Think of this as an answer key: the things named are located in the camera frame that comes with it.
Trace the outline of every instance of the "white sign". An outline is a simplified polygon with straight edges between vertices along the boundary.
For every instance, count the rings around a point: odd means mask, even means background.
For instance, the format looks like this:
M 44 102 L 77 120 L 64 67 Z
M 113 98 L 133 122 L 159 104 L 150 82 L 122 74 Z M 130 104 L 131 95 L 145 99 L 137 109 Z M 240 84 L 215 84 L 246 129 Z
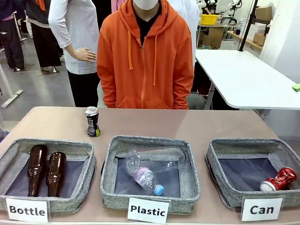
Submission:
M 168 202 L 156 202 L 130 198 L 127 219 L 165 224 L 168 209 Z
M 6 204 L 9 219 L 48 223 L 47 202 L 7 198 Z
M 283 198 L 245 199 L 242 221 L 278 219 Z

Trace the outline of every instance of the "pink garment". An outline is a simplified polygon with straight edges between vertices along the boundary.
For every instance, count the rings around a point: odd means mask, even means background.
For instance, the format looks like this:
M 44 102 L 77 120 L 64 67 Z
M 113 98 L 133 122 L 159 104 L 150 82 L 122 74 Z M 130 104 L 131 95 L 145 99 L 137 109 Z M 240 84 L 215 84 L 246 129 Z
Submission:
M 121 4 L 126 0 L 112 0 L 112 13 L 117 12 Z
M 14 17 L 13 17 L 13 15 L 10 15 L 9 17 L 6 17 L 5 19 L 3 19 L 2 21 L 5 21 L 5 20 L 11 20 L 11 19 L 13 19 Z

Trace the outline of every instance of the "zipper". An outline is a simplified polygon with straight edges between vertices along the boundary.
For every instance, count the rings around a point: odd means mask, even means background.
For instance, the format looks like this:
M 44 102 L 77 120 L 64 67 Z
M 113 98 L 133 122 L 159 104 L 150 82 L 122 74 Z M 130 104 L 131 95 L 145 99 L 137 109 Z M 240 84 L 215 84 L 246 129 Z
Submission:
M 144 78 L 143 78 L 143 82 L 142 82 L 142 95 L 141 95 L 141 106 L 142 106 L 142 109 L 144 108 L 144 97 L 145 97 L 146 77 L 147 77 L 147 74 L 146 74 L 146 64 L 145 64 L 145 50 L 144 50 L 145 41 L 146 41 L 146 37 L 144 39 L 143 45 L 141 45 L 141 42 L 140 42 L 141 51 L 142 51 L 142 64 L 143 64 L 143 67 L 144 67 Z

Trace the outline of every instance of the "yellow bin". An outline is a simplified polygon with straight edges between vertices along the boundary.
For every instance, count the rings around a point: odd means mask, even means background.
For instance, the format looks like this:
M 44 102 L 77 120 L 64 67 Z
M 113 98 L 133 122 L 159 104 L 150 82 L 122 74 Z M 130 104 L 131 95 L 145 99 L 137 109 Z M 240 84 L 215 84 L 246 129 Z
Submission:
M 201 15 L 201 25 L 215 25 L 218 19 L 218 15 Z

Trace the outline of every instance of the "black shirt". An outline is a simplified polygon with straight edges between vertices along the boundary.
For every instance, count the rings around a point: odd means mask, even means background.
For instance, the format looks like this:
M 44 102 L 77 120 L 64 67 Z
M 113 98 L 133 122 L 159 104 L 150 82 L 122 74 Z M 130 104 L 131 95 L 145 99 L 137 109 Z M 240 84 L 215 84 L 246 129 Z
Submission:
M 143 19 L 138 17 L 137 14 L 135 13 L 136 22 L 137 22 L 137 25 L 140 28 L 141 44 L 142 45 L 144 44 L 145 37 L 149 33 L 152 25 L 154 24 L 154 22 L 156 21 L 158 16 L 161 14 L 161 3 L 160 3 L 160 1 L 158 1 L 158 2 L 159 2 L 159 9 L 158 9 L 156 15 L 154 17 L 152 17 L 149 21 L 144 21 Z

